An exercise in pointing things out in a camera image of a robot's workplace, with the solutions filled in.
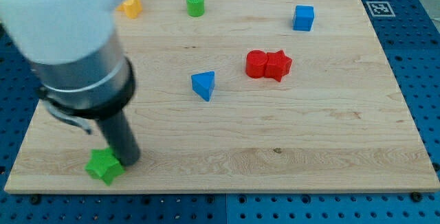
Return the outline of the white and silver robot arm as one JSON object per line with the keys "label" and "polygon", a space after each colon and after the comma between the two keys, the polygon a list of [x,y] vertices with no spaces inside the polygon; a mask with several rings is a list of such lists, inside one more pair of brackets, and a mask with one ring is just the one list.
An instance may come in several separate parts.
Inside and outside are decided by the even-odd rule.
{"label": "white and silver robot arm", "polygon": [[90,133],[90,120],[123,110],[135,80],[113,17],[125,0],[1,0],[1,23],[41,81],[38,96],[60,121]]}

